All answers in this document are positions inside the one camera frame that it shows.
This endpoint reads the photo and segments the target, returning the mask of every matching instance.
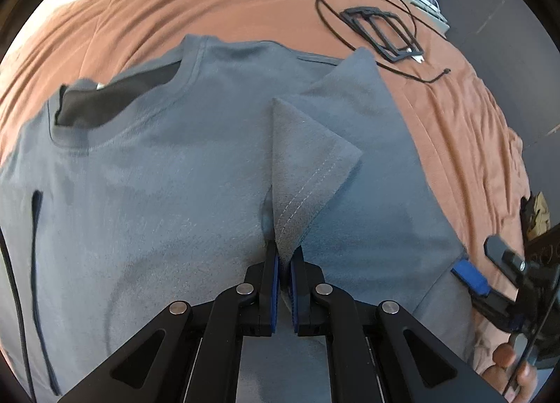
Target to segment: bed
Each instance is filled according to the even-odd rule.
[[[13,149],[21,126],[61,84],[81,77],[106,83],[124,69],[164,54],[185,34],[231,42],[274,40],[300,51],[347,57],[350,49],[321,22],[314,2],[46,0],[1,65],[0,162]],[[329,2],[335,9],[379,6],[410,22],[410,16],[382,0]],[[421,11],[412,12],[425,19]],[[328,19],[352,45],[365,45],[335,18]],[[523,252],[519,207],[529,195],[523,144],[461,53],[424,25],[418,25],[417,37],[426,51],[425,62],[403,61],[399,69],[423,78],[444,68],[451,72],[431,84],[386,70],[381,75],[407,123],[429,186],[470,259],[495,288],[514,297],[514,288],[484,257],[483,243],[488,235],[500,234]],[[480,372],[507,336],[473,316],[473,365]]]

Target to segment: black cable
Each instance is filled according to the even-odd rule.
[[[533,335],[531,335],[531,339],[527,342],[527,346],[523,350],[523,353],[522,353],[521,357],[519,358],[519,362],[517,362],[517,366],[513,370],[513,373],[511,374],[510,379],[508,379],[508,381],[507,381],[506,387],[505,387],[505,389],[503,390],[503,393],[502,393],[503,397],[506,396],[506,393],[510,389],[514,380],[517,379],[517,373],[519,373],[519,369],[523,365],[523,362],[525,362],[527,360],[527,357],[529,356],[529,353],[530,353],[531,349],[533,349],[533,346],[535,345],[535,341],[537,340],[537,337],[539,336],[541,330],[544,327],[544,323],[547,322],[548,315],[550,315],[550,313],[552,311],[552,308],[554,307],[554,302],[556,301],[556,299],[558,297],[558,290],[560,290],[560,281],[558,283],[556,283],[556,286],[554,287],[554,292],[552,293],[551,301],[548,304],[547,312],[545,313],[544,318],[542,318],[542,320],[540,321],[539,326],[537,327],[537,330],[535,330],[535,333]]]
[[[2,228],[0,228],[0,248],[2,249],[4,265],[6,266],[6,272],[8,273],[9,285],[12,288],[13,300],[16,303],[17,323],[20,327],[21,353],[23,355],[23,364],[25,366],[27,383],[29,384],[29,394],[32,402],[37,403],[35,388],[33,387],[32,371],[29,366],[29,355],[27,353],[27,341],[25,339],[25,325],[23,324],[23,310],[21,309],[20,293],[18,292],[18,286],[16,285],[16,277],[13,273],[12,261],[9,258],[8,247],[6,246],[6,240],[4,238],[4,234],[2,233]]]
[[[422,19],[417,18],[412,11],[410,10],[410,8],[408,7],[408,5],[403,1],[400,0],[400,2],[405,6],[406,9],[401,8],[399,5],[397,5],[396,3],[394,3],[392,0],[384,0],[385,2],[390,3],[391,5],[393,5],[394,7],[396,7],[397,9],[400,9],[404,12],[407,12],[408,15],[410,15],[411,20],[413,22],[414,25],[414,38],[416,38],[417,32],[418,32],[418,27],[416,25],[416,21],[421,22],[422,24],[424,24],[426,27],[428,27],[430,30],[432,30],[434,33],[436,33],[439,37],[443,38],[444,40],[446,40],[445,37],[443,37],[437,30],[435,30],[433,27],[429,26],[427,23],[425,23]],[[330,6],[326,0],[315,0],[315,10],[317,11],[317,15],[319,16],[319,18],[321,19],[321,21],[323,22],[323,24],[330,30],[330,32],[340,41],[342,42],[346,47],[348,47],[350,50],[356,50],[356,48],[354,46],[352,46],[352,44],[348,43],[348,41],[346,41],[336,30],[333,29],[333,27],[327,22],[327,19],[325,18],[325,16],[323,15],[323,12],[321,11],[321,8],[319,6],[319,3],[322,3],[332,14],[334,14],[335,16],[337,16],[338,19],[340,19],[342,22],[344,22],[344,20],[341,18],[341,16],[339,15],[339,13],[337,13],[332,6]],[[440,74],[438,74],[436,77],[434,77],[433,79],[422,79],[421,77],[417,77],[415,75],[411,75],[408,73],[405,73],[404,71],[401,71],[399,69],[396,68],[391,68],[388,65],[385,65],[384,63],[380,63],[378,61],[375,62],[377,64],[377,66],[379,66],[380,68],[386,69],[387,71],[390,71],[391,73],[400,75],[402,77],[406,77],[408,79],[412,79],[414,81],[417,82],[421,82],[421,83],[433,83],[436,82],[437,80],[439,80],[442,76],[448,74],[451,72],[451,69],[449,68],[445,68]]]

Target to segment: finger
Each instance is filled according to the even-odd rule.
[[[503,343],[492,354],[492,360],[496,365],[507,368],[515,362],[515,351],[509,343]]]
[[[537,382],[537,369],[530,366],[527,362],[523,362],[523,365],[517,372],[517,383],[521,386],[521,390],[513,400],[513,403],[527,403],[537,388]]]
[[[499,393],[502,393],[506,384],[508,384],[508,377],[506,372],[499,365],[492,365],[482,373],[484,380],[490,384]]]

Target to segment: t-shirt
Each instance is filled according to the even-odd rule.
[[[301,245],[327,282],[398,301],[469,355],[470,298],[449,272],[464,248],[373,55],[188,35],[106,86],[61,87],[0,169],[38,401],[69,391],[173,300],[240,283],[264,258],[271,189],[282,275]],[[0,310],[26,385],[13,300]],[[276,334],[245,339],[239,401],[329,401],[324,342],[290,324],[281,302]]]

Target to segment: gray floor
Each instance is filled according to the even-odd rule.
[[[521,136],[531,189],[560,221],[560,53],[522,0],[439,0],[447,37]]]

